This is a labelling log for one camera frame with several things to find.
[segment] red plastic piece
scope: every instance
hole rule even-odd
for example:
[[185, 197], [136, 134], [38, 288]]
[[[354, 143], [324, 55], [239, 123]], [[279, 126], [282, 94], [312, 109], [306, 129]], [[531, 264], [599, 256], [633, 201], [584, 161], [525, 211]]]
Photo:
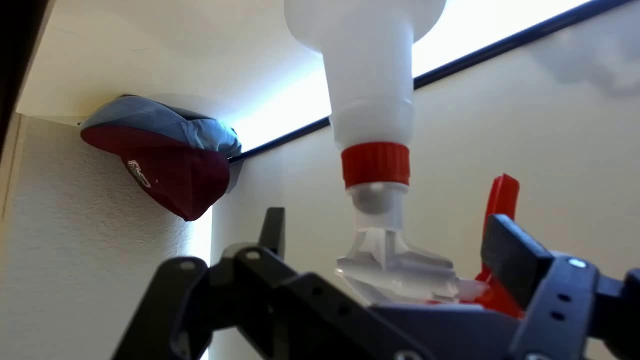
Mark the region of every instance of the red plastic piece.
[[[486, 231], [486, 222], [490, 215], [505, 214], [509, 218], [515, 219], [519, 190], [520, 183], [507, 174], [502, 174], [493, 180], [486, 205], [486, 213], [484, 214], [483, 238]], [[523, 317], [524, 312], [518, 303], [509, 295], [502, 284], [492, 276], [491, 270], [485, 264], [482, 264], [482, 270], [476, 276], [476, 280], [488, 284], [490, 290], [476, 298], [475, 303], [516, 318]]]
[[376, 181], [409, 185], [409, 148], [402, 144], [361, 143], [344, 149], [341, 157], [346, 188]]

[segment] bright window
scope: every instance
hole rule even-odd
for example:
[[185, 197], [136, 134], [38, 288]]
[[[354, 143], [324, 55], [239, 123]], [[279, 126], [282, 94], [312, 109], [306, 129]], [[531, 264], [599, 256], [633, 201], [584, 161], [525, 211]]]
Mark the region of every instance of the bright window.
[[[572, 9], [585, 0], [448, 0], [436, 26], [413, 47], [419, 76]], [[234, 128], [243, 151], [254, 149], [331, 113], [321, 61], [304, 65], [289, 85]]]

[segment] baseball cap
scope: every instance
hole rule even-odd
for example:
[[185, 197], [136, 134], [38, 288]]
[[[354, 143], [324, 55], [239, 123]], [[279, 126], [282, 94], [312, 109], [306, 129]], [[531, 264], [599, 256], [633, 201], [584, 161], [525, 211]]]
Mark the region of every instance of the baseball cap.
[[[198, 120], [196, 126], [185, 124]], [[126, 96], [96, 111], [82, 124], [80, 135], [120, 156], [143, 191], [193, 221], [224, 195], [230, 176], [227, 157], [240, 149], [232, 129], [212, 122], [187, 120], [158, 102]]]

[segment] ceiling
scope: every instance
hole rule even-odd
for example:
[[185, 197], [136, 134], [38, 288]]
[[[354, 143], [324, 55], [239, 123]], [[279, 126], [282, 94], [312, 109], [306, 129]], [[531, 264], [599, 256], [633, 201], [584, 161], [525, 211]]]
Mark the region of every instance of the ceiling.
[[282, 0], [57, 0], [18, 111], [74, 122], [134, 93], [234, 123], [319, 66]]

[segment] screw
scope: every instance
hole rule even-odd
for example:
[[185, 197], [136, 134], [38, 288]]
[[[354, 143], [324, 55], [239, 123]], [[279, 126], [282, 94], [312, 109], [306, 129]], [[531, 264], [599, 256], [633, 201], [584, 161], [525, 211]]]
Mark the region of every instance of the screw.
[[568, 260], [569, 264], [577, 267], [577, 268], [586, 268], [587, 267], [587, 263], [585, 263], [584, 261], [580, 260], [580, 259], [576, 259], [576, 258], [571, 258]]
[[260, 253], [259, 253], [259, 252], [257, 252], [256, 250], [248, 251], [248, 252], [245, 254], [245, 256], [246, 256], [246, 258], [247, 258], [247, 259], [249, 259], [249, 260], [259, 260], [259, 259], [260, 259]]
[[180, 268], [183, 270], [193, 270], [196, 268], [196, 265], [193, 261], [183, 261], [180, 263]]
[[527, 354], [525, 360], [551, 360], [551, 358], [542, 354]]
[[411, 350], [400, 350], [396, 352], [394, 360], [422, 360], [417, 352]]

